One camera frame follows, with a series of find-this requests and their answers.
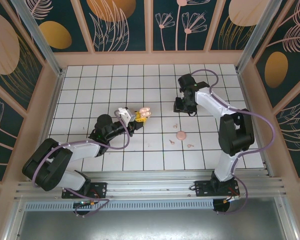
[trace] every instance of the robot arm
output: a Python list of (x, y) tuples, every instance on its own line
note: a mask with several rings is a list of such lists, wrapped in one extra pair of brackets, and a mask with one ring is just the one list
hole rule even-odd
[[(144, 126), (144, 123), (151, 115), (148, 107), (140, 111), (130, 111), (128, 108), (119, 108), (119, 115), (125, 124), (129, 136), (132, 137), (134, 132)], [(107, 151), (107, 147), (100, 146), (98, 143), (110, 146), (110, 141), (118, 135), (125, 133), (126, 130), (120, 121), (113, 122), (108, 114), (100, 115), (91, 132), (89, 139), (93, 141), (82, 141), (75, 145), (61, 147), (55, 151), (48, 161), (44, 162), (40, 168), (35, 183), (45, 191), (54, 188), (69, 188), (78, 191), (86, 196), (90, 190), (91, 180), (79, 171), (67, 171), (69, 163), (82, 159), (99, 157)], [(44, 157), (54, 148), (59, 146), (59, 142), (48, 138), (39, 146), (31, 158), (22, 168), (22, 173), (32, 179), (36, 169)]]
[(191, 74), (183, 75), (178, 82), (183, 98), (175, 99), (174, 112), (188, 113), (190, 116), (191, 114), (196, 115), (197, 105), (200, 105), (220, 120), (218, 141), (221, 147), (221, 156), (212, 178), (217, 185), (220, 182), (230, 181), (233, 178), (232, 168), (237, 156), (248, 150), (255, 141), (251, 116), (229, 110), (229, 107), (236, 108), (212, 92), (228, 107), (221, 105), (210, 94), (210, 86), (204, 81), (196, 83)]

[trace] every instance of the black grid line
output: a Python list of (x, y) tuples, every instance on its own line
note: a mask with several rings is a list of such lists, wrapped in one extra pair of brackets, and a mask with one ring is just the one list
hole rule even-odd
[[(162, 116), (162, 106), (161, 106), (161, 81), (160, 81), (160, 67), (158, 65), (158, 72), (159, 72), (159, 92), (160, 92), (160, 112), (161, 112), (161, 116)], [(162, 119), (161, 119), (161, 131), (162, 131), (162, 134), (161, 134), (161, 140), (162, 140), (162, 160), (163, 160), (163, 170), (166, 170), (166, 166), (165, 166), (165, 145), (164, 145), (164, 134), (163, 134), (163, 131), (164, 131), (164, 124), (162, 122)]]
[[(174, 67), (174, 74), (176, 74), (176, 65), (173, 65), (173, 67)], [(178, 118), (179, 118), (179, 124), (180, 124), (180, 131), (182, 131), (180, 113), (179, 113)], [(184, 143), (183, 143), (183, 141), (181, 141), (181, 147), (182, 147), (182, 157), (183, 157), (183, 169), (185, 170), (186, 169), (186, 161), (185, 161)]]

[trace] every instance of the cable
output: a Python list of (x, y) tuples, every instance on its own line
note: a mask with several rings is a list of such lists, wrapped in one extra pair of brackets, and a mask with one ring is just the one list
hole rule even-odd
[[(118, 115), (118, 112), (119, 110), (116, 110), (114, 112), (114, 115), (116, 116), (116, 118), (119, 120), (119, 122), (122, 124), (124, 130), (125, 130), (125, 133), (127, 135), (127, 141), (126, 141), (126, 144), (122, 147), (113, 147), (113, 146), (108, 146), (108, 145), (105, 145), (103, 143), (100, 143), (100, 142), (97, 142), (97, 141), (93, 141), (93, 140), (82, 140), (82, 141), (74, 141), (74, 142), (67, 142), (67, 143), (64, 143), (64, 144), (60, 144), (59, 146), (55, 147), (54, 149), (52, 149), (47, 155), (44, 156), (44, 158), (42, 159), (42, 161), (39, 163), (38, 167), (36, 168), (36, 170), (34, 171), (34, 174), (33, 174), (33, 177), (32, 177), (32, 186), (34, 188), (39, 188), (39, 186), (36, 185), (36, 178), (37, 178), (37, 175), (38, 175), (38, 172), (39, 170), (41, 169), (41, 167), (43, 166), (43, 164), (46, 162), (46, 160), (55, 152), (57, 151), (58, 149), (60, 148), (63, 148), (63, 147), (70, 147), (71, 145), (72, 146), (76, 146), (78, 144), (84, 144), (84, 143), (90, 143), (90, 144), (96, 144), (96, 145), (100, 145), (102, 147), (105, 147), (105, 148), (108, 148), (108, 149), (114, 149), (114, 150), (121, 150), (121, 149), (125, 149), (129, 143), (130, 143), (130, 135), (129, 135), (129, 131), (125, 125), (125, 123), (121, 120), (120, 116)], [(95, 213), (97, 213), (101, 208), (103, 208), (105, 205), (107, 205), (109, 203), (109, 199), (106, 199), (106, 198), (92, 198), (92, 197), (88, 197), (88, 196), (84, 196), (84, 195), (81, 195), (77, 192), (75, 192), (74, 190), (70, 189), (70, 188), (65, 188), (67, 191), (71, 192), (72, 194), (80, 197), (80, 198), (83, 198), (83, 199), (89, 199), (91, 201), (106, 201), (106, 203), (102, 204), (100, 207), (98, 207), (96, 210), (93, 210), (93, 211), (90, 211), (89, 213), (87, 213), (85, 216), (90, 216), (90, 215), (93, 215)], [(74, 210), (75, 214), (78, 216), (78, 213), (77, 213), (77, 209), (80, 207), (77, 206)]]
[(238, 154), (237, 158), (235, 159), (235, 161), (234, 161), (234, 163), (233, 163), (233, 165), (232, 165), (232, 168), (231, 168), (231, 174), (232, 174), (232, 176), (233, 176), (238, 182), (240, 182), (240, 183), (243, 185), (243, 188), (244, 188), (244, 190), (245, 190), (245, 200), (244, 200), (243, 205), (242, 205), (239, 209), (237, 209), (237, 210), (235, 210), (235, 211), (231, 211), (231, 212), (223, 212), (223, 214), (225, 214), (225, 215), (228, 215), (228, 214), (234, 214), (234, 213), (237, 213), (237, 212), (241, 211), (241, 210), (246, 206), (247, 201), (248, 201), (248, 189), (247, 189), (247, 186), (244, 184), (244, 182), (243, 182), (241, 179), (239, 179), (239, 178), (235, 175), (235, 167), (236, 167), (236, 164), (238, 163), (239, 159), (240, 159), (241, 157), (243, 157), (244, 155), (254, 154), (254, 153), (260, 153), (260, 152), (262, 152), (262, 151), (264, 151), (264, 150), (270, 148), (270, 146), (274, 143), (275, 137), (276, 137), (275, 127), (274, 127), (274, 126), (271, 124), (271, 122), (270, 122), (268, 119), (266, 119), (264, 116), (261, 116), (261, 115), (259, 115), (259, 114), (257, 114), (257, 113), (250, 112), (250, 111), (242, 111), (242, 110), (239, 110), (239, 109), (236, 109), (236, 108), (232, 108), (230, 105), (224, 104), (220, 99), (218, 99), (218, 98), (214, 95), (214, 92), (212, 92), (212, 88), (213, 88), (215, 85), (217, 85), (218, 82), (219, 82), (219, 77), (218, 77), (218, 75), (217, 75), (214, 71), (203, 68), (203, 69), (198, 69), (198, 70), (192, 72), (191, 75), (193, 75), (193, 74), (195, 74), (195, 73), (198, 73), (198, 72), (202, 72), (202, 71), (210, 72), (210, 73), (212, 73), (212, 74), (216, 77), (215, 83), (212, 84), (212, 85), (210, 86), (210, 88), (209, 88), (209, 92), (210, 92), (211, 96), (214, 98), (214, 100), (216, 100), (219, 104), (221, 104), (221, 105), (224, 106), (225, 108), (229, 109), (230, 111), (233, 111), (233, 112), (236, 112), (236, 113), (240, 113), (240, 114), (247, 114), (247, 115), (254, 116), (254, 117), (257, 117), (257, 118), (262, 119), (263, 121), (265, 121), (265, 122), (270, 126), (271, 131), (272, 131), (272, 138), (271, 138), (271, 141), (270, 141), (266, 146), (264, 146), (264, 147), (262, 147), (262, 148), (259, 148), (259, 149), (257, 149), (257, 150), (246, 151), (246, 152), (242, 152), (242, 153)]

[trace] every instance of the white tile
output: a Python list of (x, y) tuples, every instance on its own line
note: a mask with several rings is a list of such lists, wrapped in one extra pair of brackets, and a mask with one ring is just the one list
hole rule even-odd
[(79, 89), (95, 89), (96, 77), (81, 77)]
[(173, 64), (161, 64), (159, 65), (160, 76), (174, 76), (175, 66)]
[(145, 133), (162, 133), (161, 117), (150, 117), (144, 125)]
[(86, 157), (83, 159), (82, 171), (83, 172), (101, 172), (103, 161), (104, 161), (103, 156)]
[(98, 72), (96, 73), (97, 77), (111, 77), (112, 76), (113, 66), (106, 65), (106, 66), (98, 66)]
[[(123, 147), (125, 145), (124, 144), (124, 138), (125, 138), (124, 134), (116, 136), (115, 138), (113, 138), (110, 141), (110, 146), (114, 147), (114, 148), (121, 148), (121, 147)], [(111, 148), (109, 148), (107, 151), (108, 152), (123, 152), (124, 150), (123, 149), (111, 149)]]
[(252, 154), (247, 154), (243, 156), (245, 166), (247, 169), (263, 169), (264, 164), (262, 161), (262, 158), (260, 156), (260, 153), (252, 153)]
[(184, 170), (184, 155), (182, 151), (165, 151), (164, 170)]
[(144, 106), (150, 108), (151, 117), (161, 117), (160, 102), (145, 102)]
[(127, 76), (114, 76), (112, 77), (111, 89), (126, 89), (127, 84)]
[(80, 77), (82, 66), (68, 66), (65, 77)]
[(164, 154), (162, 151), (148, 151), (144, 153), (144, 170), (163, 170)]
[(163, 133), (177, 133), (180, 131), (179, 117), (163, 117), (162, 128)]
[(95, 89), (110, 89), (111, 88), (110, 76), (97, 77), (95, 82)]
[(60, 104), (74, 104), (76, 101), (77, 90), (62, 90), (59, 98)]
[(144, 65), (144, 75), (145, 76), (158, 76), (159, 75), (159, 65)]
[(201, 150), (201, 140), (200, 140), (200, 134), (199, 133), (185, 133), (186, 138), (182, 141), (183, 150)]
[(124, 171), (142, 171), (144, 169), (144, 153), (142, 151), (125, 152), (123, 154)]
[(161, 101), (162, 102), (174, 102), (177, 97), (177, 91), (175, 88), (161, 88)]
[(240, 110), (247, 108), (245, 101), (230, 101), (229, 104)]
[(216, 169), (221, 156), (221, 150), (205, 150), (203, 151), (204, 163), (206, 169)]
[(200, 132), (217, 132), (217, 123), (214, 116), (198, 116)]
[(95, 129), (96, 123), (97, 123), (97, 118), (89, 119), (88, 134), (91, 134), (91, 132)]
[[(190, 64), (191, 73), (193, 73), (196, 70), (201, 70), (201, 69), (205, 69), (204, 64)], [(195, 75), (207, 75), (207, 74), (206, 74), (206, 71), (198, 71), (195, 73)]]
[(112, 76), (128, 76), (128, 65), (114, 65)]
[(144, 77), (143, 76), (128, 76), (128, 89), (143, 89)]
[(109, 103), (93, 103), (90, 118), (98, 118), (102, 114), (107, 114)]
[(62, 90), (77, 90), (79, 87), (80, 77), (64, 78)]
[(69, 172), (72, 172), (74, 170), (77, 170), (79, 172), (81, 172), (82, 169), (82, 162), (83, 162), (83, 158), (82, 159), (78, 159), (75, 161), (70, 162), (67, 166), (66, 166), (66, 170)]
[(72, 142), (77, 142), (77, 141), (84, 141), (87, 139), (87, 135), (86, 134), (72, 134), (68, 136), (68, 142), (72, 143)]
[(123, 152), (104, 153), (102, 171), (122, 171), (123, 160), (124, 160)]
[[(124, 139), (124, 144), (127, 143), (127, 136)], [(130, 137), (129, 145), (124, 149), (125, 152), (139, 152), (144, 150), (144, 135), (143, 134), (133, 134)]]
[(183, 156), (186, 170), (205, 169), (205, 161), (202, 150), (184, 151)]
[(225, 88), (216, 87), (216, 88), (213, 88), (212, 91), (215, 94), (217, 94), (220, 98), (222, 98), (224, 101), (228, 101), (228, 95), (227, 95), (227, 92), (226, 92)]
[(89, 118), (91, 103), (76, 103), (74, 105), (73, 118)]
[[(209, 76), (207, 76), (207, 78), (208, 78), (208, 83), (209, 83), (210, 86), (215, 84), (215, 82), (217, 81), (216, 76), (209, 75)], [(222, 75), (218, 75), (218, 78), (219, 78), (218, 83), (216, 85), (214, 85), (212, 89), (214, 89), (214, 88), (224, 88), (225, 87), (225, 83), (224, 83), (224, 79), (223, 79)]]
[[(214, 71), (217, 75), (221, 75), (219, 64), (205, 64), (205, 69)], [(206, 71), (207, 75), (214, 75), (212, 72)]]
[(109, 111), (108, 112), (104, 112), (102, 114), (106, 114), (108, 113), (112, 118), (115, 118), (115, 111), (118, 110), (118, 108), (125, 108), (126, 107), (126, 103), (125, 102), (116, 102), (116, 103), (110, 103), (109, 104)]
[(111, 89), (110, 103), (125, 103), (127, 98), (126, 89)]
[(108, 103), (110, 98), (110, 89), (94, 90), (93, 103)]
[(143, 78), (143, 86), (145, 89), (158, 89), (160, 81), (158, 76), (145, 76)]
[(143, 65), (129, 65), (129, 76), (143, 76), (144, 66)]
[(222, 75), (237, 75), (235, 65), (233, 64), (220, 64)]
[(68, 135), (50, 135), (49, 138), (51, 138), (61, 144), (64, 144), (67, 142)]
[(160, 89), (144, 89), (145, 102), (160, 102)]
[(74, 118), (71, 121), (69, 134), (87, 134), (89, 118)]
[(161, 102), (163, 117), (178, 117), (179, 113), (174, 112), (174, 102)]
[(189, 64), (175, 64), (174, 65), (175, 75), (185, 75), (190, 73)]
[(182, 142), (177, 139), (175, 133), (164, 133), (163, 134), (163, 150), (182, 150)]
[(83, 66), (81, 77), (96, 77), (98, 66)]
[(203, 150), (218, 150), (221, 149), (219, 145), (219, 135), (217, 132), (201, 133), (202, 149)]
[(228, 93), (229, 101), (244, 101), (244, 95), (239, 87), (228, 87), (226, 89)]
[(176, 88), (176, 77), (175, 76), (160, 76), (160, 88), (170, 89)]
[(240, 88), (240, 83), (237, 75), (224, 75), (223, 80), (226, 88)]
[(130, 110), (133, 110), (136, 112), (144, 107), (144, 103), (143, 102), (127, 102), (126, 107), (129, 108)]
[(140, 103), (144, 101), (143, 89), (128, 89), (126, 101), (128, 103)]
[(79, 103), (79, 104), (92, 103), (93, 96), (94, 96), (93, 90), (79, 90), (76, 95), (75, 103), (76, 104), (77, 103)]
[(57, 119), (71, 119), (74, 113), (74, 104), (58, 104), (56, 108), (55, 118)]
[(144, 134), (145, 151), (162, 151), (162, 134), (148, 133)]
[(68, 135), (70, 129), (71, 119), (54, 119), (51, 134)]
[(203, 106), (196, 106), (197, 109), (197, 115), (198, 116), (212, 116), (210, 112), (208, 112), (207, 109), (205, 109)]
[(180, 117), (181, 130), (186, 133), (198, 133), (198, 118), (191, 116)]

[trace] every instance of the dark teal wallpaper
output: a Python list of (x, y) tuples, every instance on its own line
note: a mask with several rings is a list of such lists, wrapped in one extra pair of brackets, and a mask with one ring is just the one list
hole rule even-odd
[(96, 52), (145, 51), (144, 0), (80, 0)]
[(276, 119), (300, 178), (300, 93), (276, 115)]
[(70, 0), (25, 0), (25, 3), (54, 53), (88, 51)]
[(276, 14), (275, 14), (275, 16), (273, 17), (273, 19), (272, 19), (270, 25), (268, 26), (268, 28), (267, 28), (267, 30), (265, 31), (265, 33), (264, 33), (262, 39), (260, 40), (259, 44), (256, 46), (256, 48), (255, 48), (255, 50), (254, 50), (254, 52), (253, 52), (253, 54), (252, 54), (252, 57), (253, 57), (253, 58), (254, 58), (254, 57), (256, 56), (256, 54), (258, 53), (258, 51), (259, 51), (261, 45), (264, 43), (264, 40), (265, 40), (266, 36), (269, 34), (271, 28), (273, 27), (274, 23), (276, 22), (277, 18), (279, 17), (279, 15), (280, 15), (282, 9), (284, 8), (284, 6), (286, 5), (286, 3), (287, 3), (287, 0), (282, 0), (282, 2), (281, 2), (281, 4), (280, 4), (280, 7), (279, 7), (278, 11), (276, 12)]
[(0, 4), (0, 86), (28, 108), (42, 65)]
[(0, 98), (0, 181), (4, 177), (23, 120)]
[(300, 0), (296, 0), (256, 63), (274, 107), (300, 81)]
[(216, 0), (154, 0), (153, 50), (203, 50), (216, 3)]
[(243, 50), (267, 3), (265, 0), (226, 0), (211, 50)]

